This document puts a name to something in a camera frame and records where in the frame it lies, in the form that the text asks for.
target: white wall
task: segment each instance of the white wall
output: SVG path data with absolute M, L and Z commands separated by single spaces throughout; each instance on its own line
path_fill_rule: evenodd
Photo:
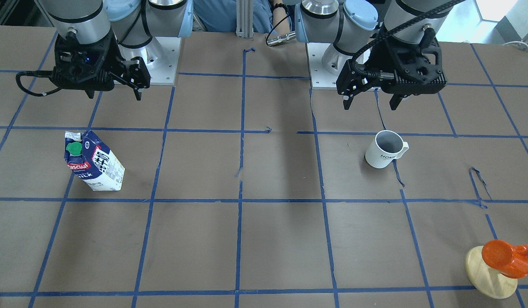
M 505 17 L 523 38 L 528 33 L 528 0 L 519 0 Z

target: cable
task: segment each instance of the cable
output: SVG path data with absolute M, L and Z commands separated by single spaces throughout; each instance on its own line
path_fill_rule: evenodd
M 453 6 L 455 6 L 456 4 L 459 4 L 461 2 L 464 2 L 465 0 L 452 0 L 450 2 L 447 2 L 445 4 L 442 4 L 440 6 L 437 6 L 436 8 L 432 9 L 432 10 L 429 10 L 423 14 L 420 14 L 416 17 L 414 17 L 413 19 L 409 20 L 409 21 L 406 21 L 405 23 L 402 23 L 400 24 L 399 26 L 387 31 L 386 33 L 380 35 L 379 37 L 377 37 L 376 39 L 373 39 L 371 42 L 369 42 L 367 45 L 364 45 L 363 47 L 361 47 L 361 49 L 359 51 L 357 51 L 354 56 L 352 57 L 353 60 L 356 60 L 360 55 L 362 55 L 365 51 L 367 51 L 368 49 L 378 45 L 378 43 L 381 43 L 382 41 L 384 41 L 385 39 L 387 39 L 388 37 L 391 37 L 392 35 L 394 35 L 395 33 L 398 33 L 399 31 L 401 30 L 404 30 L 416 23 L 420 23 L 420 21 L 432 16 L 432 15 L 435 15 L 435 14 L 438 14 L 439 12 L 442 12 L 448 8 L 451 8 Z
M 517 49 L 519 50 L 525 50 L 528 52 L 528 44 L 524 41 L 508 41 L 507 43 L 505 43 L 504 45 L 511 45 L 513 47 L 516 47 Z
M 285 19 L 289 18 L 290 16 L 291 16 L 291 14 L 287 14 L 287 16 L 285 16 L 282 20 L 279 20 L 279 23 L 277 23 L 275 26 L 273 26 L 273 28 L 269 31 L 268 36 L 266 37 L 266 40 L 265 40 L 266 46 L 272 47 L 272 46 L 270 46 L 268 44 L 268 39 L 270 38 L 270 35 L 272 35 L 273 30 L 275 30 L 277 28 L 277 26 L 279 26 L 281 23 L 283 23 L 283 21 Z
M 127 39 L 129 34 L 131 33 L 131 30 L 135 27 L 136 23 L 139 21 L 139 18 L 141 16 L 141 14 L 142 14 L 142 7 L 140 8 L 139 13 L 136 16 L 135 21 L 133 21 L 133 23 L 129 26 L 129 29 L 127 29 L 127 32 L 125 33 L 125 35 L 123 35 L 123 38 L 118 41 L 118 44 L 123 43 L 123 41 L 125 41 L 125 39 Z
M 53 93 L 57 93 L 58 91 L 61 90 L 60 88 L 57 88 L 55 90 L 51 90 L 51 91 L 44 92 L 44 93 L 34 93 L 31 90 L 28 90 L 27 88 L 23 86 L 23 84 L 21 83 L 22 76 L 30 76 L 30 77 L 36 77 L 36 78 L 50 78 L 51 71 L 24 71 L 24 72 L 17 73 L 17 75 L 15 76 L 17 86 L 19 86 L 19 88 L 23 90 L 24 93 L 30 94 L 31 96 L 42 97 L 42 96 L 47 96 Z

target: orange cup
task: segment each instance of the orange cup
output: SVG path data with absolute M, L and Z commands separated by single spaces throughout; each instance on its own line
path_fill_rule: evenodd
M 513 246 L 504 240 L 491 240 L 481 252 L 485 263 L 514 279 L 528 275 L 528 245 Z

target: wooden stand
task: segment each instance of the wooden stand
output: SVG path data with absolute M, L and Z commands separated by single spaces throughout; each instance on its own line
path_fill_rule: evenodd
M 469 280 L 477 290 L 491 298 L 504 299 L 512 296 L 517 289 L 518 280 L 505 277 L 489 267 L 481 256 L 482 249 L 483 246 L 474 247 L 466 255 L 466 273 Z

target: milk carton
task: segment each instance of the milk carton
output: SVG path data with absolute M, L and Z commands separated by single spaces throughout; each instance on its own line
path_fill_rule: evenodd
M 125 168 L 92 130 L 65 132 L 64 159 L 70 170 L 94 191 L 122 188 Z

